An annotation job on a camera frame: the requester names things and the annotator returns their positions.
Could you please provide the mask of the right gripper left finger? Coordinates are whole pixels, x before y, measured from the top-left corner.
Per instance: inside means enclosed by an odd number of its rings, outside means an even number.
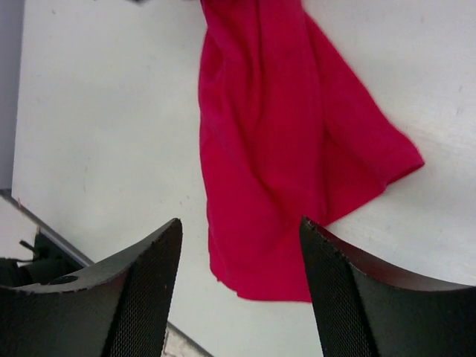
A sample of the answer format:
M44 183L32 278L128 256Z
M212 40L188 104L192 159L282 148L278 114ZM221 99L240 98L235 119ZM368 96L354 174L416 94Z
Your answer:
M91 266L2 287L1 355L161 355L181 244L174 218Z

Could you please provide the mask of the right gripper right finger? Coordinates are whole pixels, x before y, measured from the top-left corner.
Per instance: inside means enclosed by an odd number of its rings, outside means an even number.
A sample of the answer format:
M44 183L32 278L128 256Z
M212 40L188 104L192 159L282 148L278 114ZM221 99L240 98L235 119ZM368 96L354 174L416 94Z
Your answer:
M300 245L324 356L474 356L475 288L388 263L304 218Z

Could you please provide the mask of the red t shirt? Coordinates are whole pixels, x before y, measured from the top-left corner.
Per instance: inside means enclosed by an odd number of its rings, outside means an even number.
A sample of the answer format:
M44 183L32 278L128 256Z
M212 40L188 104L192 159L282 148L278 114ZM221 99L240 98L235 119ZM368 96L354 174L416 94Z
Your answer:
M309 302L303 217L328 225L423 166L300 1L203 1L199 153L210 270Z

